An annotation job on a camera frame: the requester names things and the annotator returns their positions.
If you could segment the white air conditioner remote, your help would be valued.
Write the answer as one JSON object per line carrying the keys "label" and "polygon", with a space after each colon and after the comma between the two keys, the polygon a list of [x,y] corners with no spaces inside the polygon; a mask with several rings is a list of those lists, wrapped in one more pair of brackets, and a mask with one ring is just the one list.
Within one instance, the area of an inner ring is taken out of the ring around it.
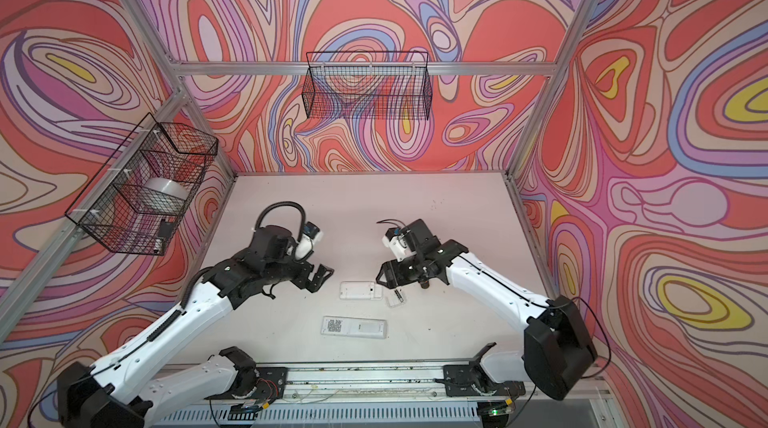
{"label": "white air conditioner remote", "polygon": [[375,282],[344,281],[340,283],[339,297],[342,300],[379,300],[383,287]]}

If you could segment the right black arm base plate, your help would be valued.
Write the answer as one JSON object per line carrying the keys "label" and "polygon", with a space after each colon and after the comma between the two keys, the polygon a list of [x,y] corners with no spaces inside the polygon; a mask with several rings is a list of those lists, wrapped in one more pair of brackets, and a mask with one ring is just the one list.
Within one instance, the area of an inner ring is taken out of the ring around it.
{"label": "right black arm base plate", "polygon": [[435,381],[445,387],[448,397],[503,396],[515,400],[527,393],[523,382],[495,382],[479,365],[449,364],[442,370],[442,377]]}

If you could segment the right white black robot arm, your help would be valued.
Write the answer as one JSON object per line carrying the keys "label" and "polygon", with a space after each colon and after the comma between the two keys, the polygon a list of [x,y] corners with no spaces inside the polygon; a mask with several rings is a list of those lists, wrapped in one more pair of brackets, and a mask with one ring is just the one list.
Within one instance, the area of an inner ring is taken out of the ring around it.
{"label": "right white black robot arm", "polygon": [[433,279],[463,291],[491,309],[521,337],[512,347],[492,342],[477,361],[482,380],[530,381],[551,399],[564,400],[586,377],[598,353],[577,302],[535,293],[482,262],[462,243],[445,242],[422,219],[388,222],[382,242],[394,255],[376,283],[391,290]]}

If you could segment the long white slim remote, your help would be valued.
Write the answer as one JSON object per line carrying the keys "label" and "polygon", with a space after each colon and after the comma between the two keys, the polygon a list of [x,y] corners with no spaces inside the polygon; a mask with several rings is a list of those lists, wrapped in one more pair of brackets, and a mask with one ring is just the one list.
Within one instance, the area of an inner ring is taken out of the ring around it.
{"label": "long white slim remote", "polygon": [[387,322],[380,319],[325,316],[320,333],[325,336],[385,339]]}

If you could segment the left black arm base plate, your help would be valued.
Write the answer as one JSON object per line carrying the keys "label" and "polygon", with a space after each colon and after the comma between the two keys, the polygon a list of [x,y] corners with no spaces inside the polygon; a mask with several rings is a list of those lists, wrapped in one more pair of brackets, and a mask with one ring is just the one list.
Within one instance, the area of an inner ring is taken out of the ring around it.
{"label": "left black arm base plate", "polygon": [[238,373],[227,391],[207,397],[207,400],[254,400],[273,402],[281,399],[287,385],[288,369],[281,366],[257,366],[244,374]]}

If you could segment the white battery cover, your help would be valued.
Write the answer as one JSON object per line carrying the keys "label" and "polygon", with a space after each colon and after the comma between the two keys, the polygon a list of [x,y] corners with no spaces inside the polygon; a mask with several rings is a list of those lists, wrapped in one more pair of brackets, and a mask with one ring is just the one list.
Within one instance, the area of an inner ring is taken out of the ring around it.
{"label": "white battery cover", "polygon": [[405,302],[404,303],[399,303],[398,299],[395,296],[394,290],[395,289],[389,290],[386,293],[386,295],[385,295],[385,301],[386,301],[386,304],[387,304],[387,306],[389,308],[397,308],[397,307],[403,306],[406,303],[406,298],[405,298],[405,295],[403,293],[402,294],[403,294],[403,296],[405,298]]}

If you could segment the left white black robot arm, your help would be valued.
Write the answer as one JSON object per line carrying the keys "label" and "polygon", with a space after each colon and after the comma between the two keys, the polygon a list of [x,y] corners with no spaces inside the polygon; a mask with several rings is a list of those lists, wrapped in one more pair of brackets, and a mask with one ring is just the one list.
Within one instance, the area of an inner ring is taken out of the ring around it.
{"label": "left white black robot arm", "polygon": [[272,298],[275,286],[283,282],[317,292],[334,272],[309,261],[321,238],[301,204],[268,205],[256,220],[250,243],[196,272],[168,312],[93,363],[75,362],[58,375],[59,423],[150,427],[211,396],[252,396],[260,376],[255,361],[237,347],[175,374],[157,374],[182,348],[250,298]]}

